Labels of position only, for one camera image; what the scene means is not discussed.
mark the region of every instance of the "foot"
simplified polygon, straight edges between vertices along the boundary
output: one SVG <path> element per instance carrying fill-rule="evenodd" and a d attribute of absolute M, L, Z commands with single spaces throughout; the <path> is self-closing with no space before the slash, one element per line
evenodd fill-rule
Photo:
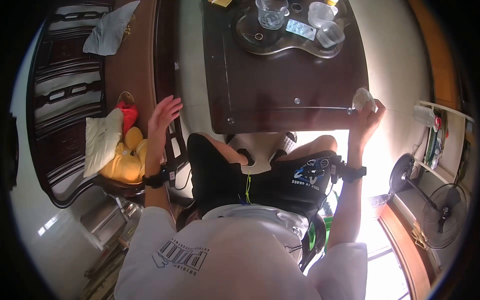
<path fill-rule="evenodd" d="M 247 166 L 252 167 L 255 165 L 256 160 L 255 158 L 248 152 L 245 143 L 242 141 L 241 138 L 238 137 L 236 134 L 228 134 L 225 136 L 225 143 L 236 150 L 239 154 L 245 156 L 248 160 Z"/>
<path fill-rule="evenodd" d="M 297 144 L 297 133 L 295 131 L 286 132 L 283 139 L 278 144 L 276 151 L 272 154 L 268 162 L 270 165 L 276 161 L 277 158 L 285 156 L 293 151 Z"/>

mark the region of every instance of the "electric fan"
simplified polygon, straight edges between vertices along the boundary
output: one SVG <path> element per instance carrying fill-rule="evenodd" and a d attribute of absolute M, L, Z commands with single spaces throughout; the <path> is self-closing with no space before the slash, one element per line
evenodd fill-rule
<path fill-rule="evenodd" d="M 410 179 L 414 158 L 403 154 L 390 175 L 390 190 L 398 192 L 410 184 L 425 200 L 420 220 L 420 229 L 425 243 L 432 249 L 450 245 L 459 235 L 467 212 L 467 201 L 462 188 L 445 184 L 429 197 Z"/>

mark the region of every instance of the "yellow cord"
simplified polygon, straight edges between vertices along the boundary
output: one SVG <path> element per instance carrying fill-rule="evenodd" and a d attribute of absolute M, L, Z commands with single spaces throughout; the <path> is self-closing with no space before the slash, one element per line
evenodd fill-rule
<path fill-rule="evenodd" d="M 245 187 L 245 195 L 247 196 L 247 203 L 248 204 L 252 204 L 250 202 L 250 196 L 248 195 L 248 191 L 250 190 L 250 183 L 252 181 L 252 178 L 250 177 L 250 172 L 248 172 L 248 176 L 247 176 L 247 185 Z"/>

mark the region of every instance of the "red pillow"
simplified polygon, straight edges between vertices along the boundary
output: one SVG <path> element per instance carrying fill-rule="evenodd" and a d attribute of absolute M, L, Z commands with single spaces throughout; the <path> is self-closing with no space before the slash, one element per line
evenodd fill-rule
<path fill-rule="evenodd" d="M 115 106 L 115 108 L 120 108 L 120 110 L 123 112 L 123 136 L 125 136 L 128 132 L 128 130 L 135 124 L 135 121 L 137 120 L 138 117 L 138 110 L 137 106 L 135 104 L 125 104 L 124 101 L 121 101 L 120 103 Z"/>

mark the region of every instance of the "wooden door frame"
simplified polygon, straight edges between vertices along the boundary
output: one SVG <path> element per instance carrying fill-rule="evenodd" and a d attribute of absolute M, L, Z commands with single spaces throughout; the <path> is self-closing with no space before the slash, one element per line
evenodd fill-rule
<path fill-rule="evenodd" d="M 400 262 L 411 299 L 423 300 L 427 298 L 430 293 L 432 278 L 432 275 L 429 276 L 431 271 L 427 272 L 427 269 L 431 269 L 432 266 L 425 261 L 425 253 L 421 253 L 420 247 L 415 244 L 411 237 L 411 226 L 406 226 L 405 218 L 391 202 L 384 206 L 378 216 L 378 221 Z"/>

